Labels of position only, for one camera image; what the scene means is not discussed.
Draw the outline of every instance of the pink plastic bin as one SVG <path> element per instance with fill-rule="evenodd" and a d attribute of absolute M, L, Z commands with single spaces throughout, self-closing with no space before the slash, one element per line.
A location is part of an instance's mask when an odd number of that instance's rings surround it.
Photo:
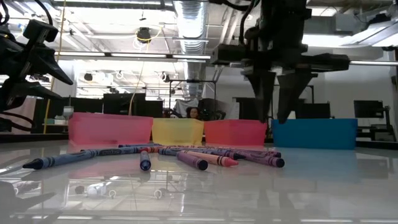
<path fill-rule="evenodd" d="M 74 113 L 69 120 L 69 140 L 74 144 L 148 143 L 153 118 Z"/>
<path fill-rule="evenodd" d="M 227 119 L 206 121 L 206 144 L 229 146 L 263 146 L 267 124 L 260 121 Z"/>

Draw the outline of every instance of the glossy reflective tabletop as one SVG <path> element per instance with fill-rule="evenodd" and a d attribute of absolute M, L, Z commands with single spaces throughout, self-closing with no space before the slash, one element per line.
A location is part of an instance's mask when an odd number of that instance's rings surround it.
<path fill-rule="evenodd" d="M 280 148 L 281 169 L 240 161 L 199 171 L 158 154 L 150 172 L 138 154 L 21 169 L 81 148 L 1 144 L 0 223 L 398 223 L 398 151 Z"/>

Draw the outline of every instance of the air duct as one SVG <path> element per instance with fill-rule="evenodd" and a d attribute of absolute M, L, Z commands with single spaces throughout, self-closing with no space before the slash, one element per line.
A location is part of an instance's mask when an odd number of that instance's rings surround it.
<path fill-rule="evenodd" d="M 176 1 L 174 2 L 177 13 L 178 35 L 181 38 L 189 38 L 189 41 L 181 41 L 183 54 L 203 54 L 205 43 L 192 39 L 202 39 L 205 35 L 205 20 L 207 5 L 200 1 Z M 196 62 L 184 62 L 184 73 L 187 80 L 201 79 L 204 74 L 204 66 Z M 197 96 L 197 86 L 188 85 L 190 96 Z"/>

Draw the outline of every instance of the yellow cable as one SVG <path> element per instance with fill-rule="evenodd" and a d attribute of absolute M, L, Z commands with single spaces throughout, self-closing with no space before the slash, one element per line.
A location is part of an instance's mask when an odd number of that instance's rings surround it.
<path fill-rule="evenodd" d="M 146 53 L 148 53 L 148 49 L 149 49 L 149 41 L 148 41 L 148 43 L 147 43 L 147 50 L 146 50 Z M 137 85 L 136 85 L 136 89 L 134 90 L 134 93 L 132 94 L 132 97 L 131 97 L 131 100 L 130 100 L 129 116 L 131 116 L 132 101 L 133 101 L 133 99 L 134 99 L 134 96 L 136 95 L 136 91 L 137 91 L 137 89 L 138 89 L 138 84 L 139 84 L 139 82 L 141 81 L 141 75 L 142 75 L 142 71 L 144 70 L 144 65 L 145 65 L 145 62 L 142 63 L 141 72 L 140 72 L 139 77 L 138 77 L 138 82 L 137 82 Z"/>
<path fill-rule="evenodd" d="M 59 50 L 58 50 L 58 54 L 57 54 L 57 63 L 60 60 L 60 52 L 61 52 L 61 49 L 62 49 L 63 22 L 65 20 L 65 8 L 66 8 L 66 6 L 67 6 L 67 0 L 63 0 L 62 20 L 61 20 L 61 33 L 60 33 L 60 46 L 59 46 Z M 51 87 L 50 87 L 51 91 L 52 91 L 52 89 L 54 87 L 54 80 L 55 80 L 55 78 L 53 77 L 51 79 Z M 45 109 L 43 134 L 45 134 L 47 132 L 47 118 L 49 116 L 49 108 L 50 108 L 50 99 L 47 101 L 47 107 Z"/>
<path fill-rule="evenodd" d="M 156 37 L 158 37 L 159 34 L 160 34 L 160 32 L 162 32 L 162 28 L 161 28 L 161 27 L 159 27 L 159 31 L 158 31 L 158 33 L 156 34 L 156 36 L 151 37 L 151 38 L 149 38 L 149 39 L 141 39 L 141 38 L 139 38 L 139 37 L 137 36 L 138 31 L 136 31 L 136 38 L 137 38 L 137 40 L 150 41 L 150 40 L 153 40 L 153 39 L 155 39 Z"/>

